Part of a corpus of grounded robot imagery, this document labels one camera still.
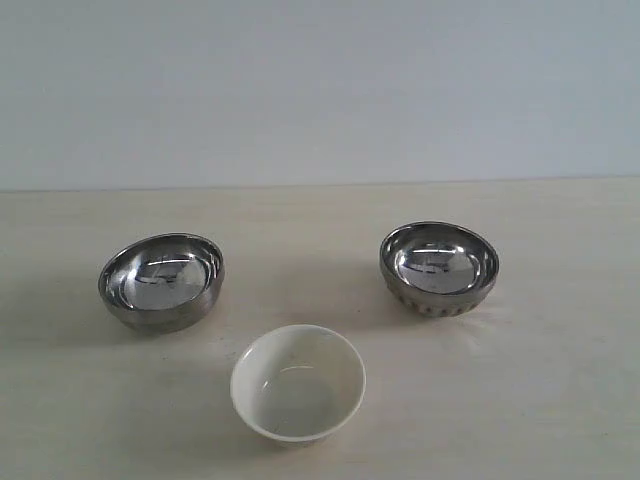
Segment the ribbed stainless steel bowl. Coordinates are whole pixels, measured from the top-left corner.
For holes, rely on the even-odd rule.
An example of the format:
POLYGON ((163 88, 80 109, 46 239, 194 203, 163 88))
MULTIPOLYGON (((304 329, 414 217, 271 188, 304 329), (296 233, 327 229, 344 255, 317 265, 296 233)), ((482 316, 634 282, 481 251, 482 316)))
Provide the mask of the ribbed stainless steel bowl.
POLYGON ((475 309, 493 289, 499 268, 498 253, 486 239, 447 222, 402 225, 379 248, 379 269, 389 291, 428 318, 475 309))

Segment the white ceramic bowl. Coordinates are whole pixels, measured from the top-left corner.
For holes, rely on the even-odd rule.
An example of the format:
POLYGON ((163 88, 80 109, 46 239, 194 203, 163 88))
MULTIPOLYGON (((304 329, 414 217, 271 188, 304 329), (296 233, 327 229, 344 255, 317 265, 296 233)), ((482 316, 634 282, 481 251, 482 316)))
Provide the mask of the white ceramic bowl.
POLYGON ((322 441, 359 410, 367 386, 360 353, 341 334, 287 325, 253 341, 233 367, 234 410, 257 434, 287 446, 322 441))

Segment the smooth stainless steel bowl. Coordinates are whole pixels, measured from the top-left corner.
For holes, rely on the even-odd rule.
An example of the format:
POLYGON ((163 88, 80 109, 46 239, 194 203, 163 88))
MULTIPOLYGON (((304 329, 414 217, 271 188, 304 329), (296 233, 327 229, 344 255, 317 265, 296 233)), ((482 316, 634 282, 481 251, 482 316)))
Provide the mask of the smooth stainless steel bowl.
POLYGON ((189 328, 213 309, 225 278, 221 249, 190 233, 139 240, 113 256, 97 283, 106 309, 147 335, 189 328))

